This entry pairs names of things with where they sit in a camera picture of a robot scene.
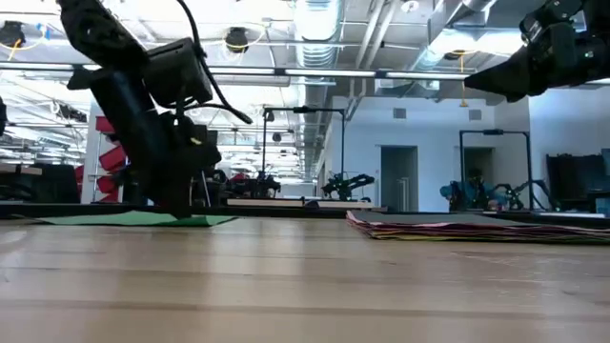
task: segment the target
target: wooden table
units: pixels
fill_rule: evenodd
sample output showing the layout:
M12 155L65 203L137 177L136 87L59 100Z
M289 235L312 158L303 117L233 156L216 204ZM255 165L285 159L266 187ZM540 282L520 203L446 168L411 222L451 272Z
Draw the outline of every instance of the wooden table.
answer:
M608 342L610 249L363 238L342 220L0 226L0 341Z

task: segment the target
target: green paper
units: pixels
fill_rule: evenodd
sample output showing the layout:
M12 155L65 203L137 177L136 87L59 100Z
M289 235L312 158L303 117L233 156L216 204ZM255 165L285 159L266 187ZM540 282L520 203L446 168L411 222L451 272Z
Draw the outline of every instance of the green paper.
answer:
M54 225L210 227L232 219L234 217L231 216L196 215L178 220L171 214L131 211L120 214L78 215L39 218L38 220Z

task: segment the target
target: metal frame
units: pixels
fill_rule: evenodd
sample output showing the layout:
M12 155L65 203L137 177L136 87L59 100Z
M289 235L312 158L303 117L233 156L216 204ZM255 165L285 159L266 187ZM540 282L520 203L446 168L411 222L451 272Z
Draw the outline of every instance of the metal frame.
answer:
M479 133L482 135L501 136L504 134L522 134L525 136L526 150L527 150L527 181L529 184L529 200L530 200L530 211L534 210L534 188L532 187L532 142L530 139L530 132L528 131L504 131L504 130L461 130L459 132L459 163L461 165L461 195L462 198L466 198L466 165L464 158L464 134L467 133Z
M40 63L40 62L0 62L0 71L74 71L84 68L94 71L95 64ZM303 77L357 77L396 80L463 81L472 73L423 72L423 71L366 71L366 70L325 70L306 68L266 68L210 66L213 75L241 76L303 76ZM610 85L610 78L590 81L586 85Z
M317 108L265 108L263 112L263 175L265 175L265 155L267 154L267 117L274 111L291 111L293 113L334 112L341 114L341 177L345 172L345 110L344 109L317 109Z

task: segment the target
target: colorful paper stack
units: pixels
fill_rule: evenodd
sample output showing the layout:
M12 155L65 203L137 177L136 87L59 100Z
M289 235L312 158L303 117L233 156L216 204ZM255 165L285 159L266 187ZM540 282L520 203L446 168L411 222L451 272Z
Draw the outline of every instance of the colorful paper stack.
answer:
M348 212L347 220L375 239L610 244L610 230L541 226L477 214Z

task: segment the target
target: white wall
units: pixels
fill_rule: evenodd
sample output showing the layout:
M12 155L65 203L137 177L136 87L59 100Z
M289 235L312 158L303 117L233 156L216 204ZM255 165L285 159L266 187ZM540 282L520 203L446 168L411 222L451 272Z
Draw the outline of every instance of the white wall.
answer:
M546 178L546 154L600 153L610 147L610 89L550 90L530 98L534 177Z
M505 131L530 131L529 99L509 104L503 102L495 108L496 128ZM506 134L497 138L494 151L494 180L508 183L513 187L527 181L527 149L525 136ZM529 206L527 192L521 194L521 201Z
M345 104L335 98L334 107ZM435 103L426 99L365 98L346 130L345 170L350 176L367 173L379 182L381 146L417 147L419 210L446 212L447 201L439 194L442 186L454 179L456 147L460 130L486 130L494 127L494 108L483 100L470 100L470 108L461 108L459 100ZM407 109L407 120L395 120L393 108ZM483 112L481 121L469 121L468 110ZM333 130L334 146L340 147L340 132ZM495 137L469 135L465 145L494 147ZM340 149L333 149L333 171L340 166ZM378 204L379 185L367 186L363 194ZM361 196L357 190L355 196Z
M282 192L277 194L278 198L285 196L314 196L314 184L300 184L300 185L282 185Z

